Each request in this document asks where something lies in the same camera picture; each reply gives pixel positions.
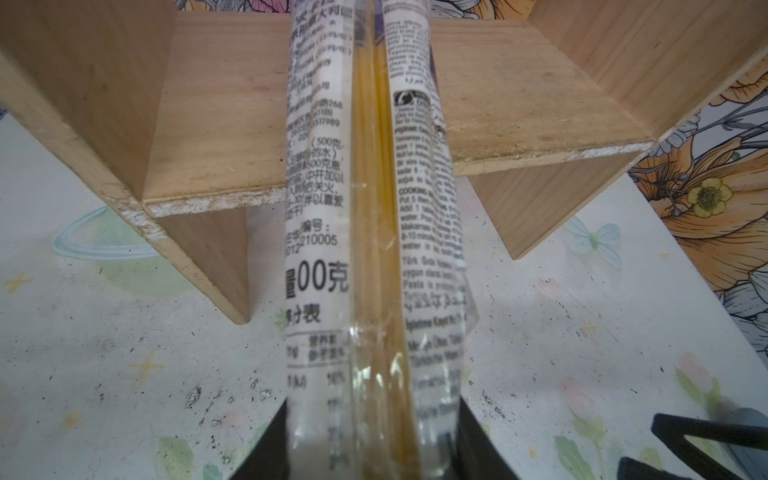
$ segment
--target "pasta package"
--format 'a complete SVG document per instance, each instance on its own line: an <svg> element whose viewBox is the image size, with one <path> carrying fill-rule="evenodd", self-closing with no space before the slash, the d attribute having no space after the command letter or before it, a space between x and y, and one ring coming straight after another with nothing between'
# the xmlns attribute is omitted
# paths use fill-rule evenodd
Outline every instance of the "pasta package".
<svg viewBox="0 0 768 480"><path fill-rule="evenodd" d="M290 476L442 478L468 303L429 0L296 0L286 155Z"/></svg>

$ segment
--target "yellow flower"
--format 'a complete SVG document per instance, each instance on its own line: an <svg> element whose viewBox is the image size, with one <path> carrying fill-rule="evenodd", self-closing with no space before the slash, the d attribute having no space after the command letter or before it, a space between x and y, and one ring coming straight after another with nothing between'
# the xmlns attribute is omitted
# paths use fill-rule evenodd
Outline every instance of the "yellow flower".
<svg viewBox="0 0 768 480"><path fill-rule="evenodd" d="M688 203L694 206L697 217L709 218L719 215L725 210L733 192L720 178L707 178L701 182L701 187L691 188L688 192Z"/></svg>

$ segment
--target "orange flower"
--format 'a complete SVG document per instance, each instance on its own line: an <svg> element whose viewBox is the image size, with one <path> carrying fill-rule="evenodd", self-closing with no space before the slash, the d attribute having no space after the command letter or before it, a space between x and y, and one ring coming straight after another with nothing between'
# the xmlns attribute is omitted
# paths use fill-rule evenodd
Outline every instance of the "orange flower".
<svg viewBox="0 0 768 480"><path fill-rule="evenodd" d="M768 57L758 61L757 65L740 76L723 93L715 97L710 105L716 107L717 105L724 104L726 100L734 101L738 104L749 103L766 87L768 87Z"/></svg>
<svg viewBox="0 0 768 480"><path fill-rule="evenodd" d="M735 137L695 161L691 144L632 175L710 287L725 290L768 262L768 149L733 160Z"/></svg>

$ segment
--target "floral wallpaper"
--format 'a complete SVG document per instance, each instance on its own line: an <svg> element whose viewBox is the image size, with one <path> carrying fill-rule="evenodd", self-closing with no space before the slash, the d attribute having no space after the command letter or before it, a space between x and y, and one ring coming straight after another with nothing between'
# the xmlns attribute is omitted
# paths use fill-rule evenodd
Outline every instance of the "floral wallpaper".
<svg viewBox="0 0 768 480"><path fill-rule="evenodd" d="M290 0L174 0L180 10L290 12ZM443 18L528 18L536 0L432 0L432 16Z"/></svg>
<svg viewBox="0 0 768 480"><path fill-rule="evenodd" d="M768 366L768 57L630 176Z"/></svg>

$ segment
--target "transparent plastic wrapper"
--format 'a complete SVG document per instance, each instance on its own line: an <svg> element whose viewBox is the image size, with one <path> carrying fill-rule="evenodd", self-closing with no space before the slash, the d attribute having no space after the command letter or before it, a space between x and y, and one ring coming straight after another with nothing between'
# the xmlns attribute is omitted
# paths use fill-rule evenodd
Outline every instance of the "transparent plastic wrapper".
<svg viewBox="0 0 768 480"><path fill-rule="evenodd" d="M298 0L286 337L294 479L441 478L471 300L421 0Z"/></svg>

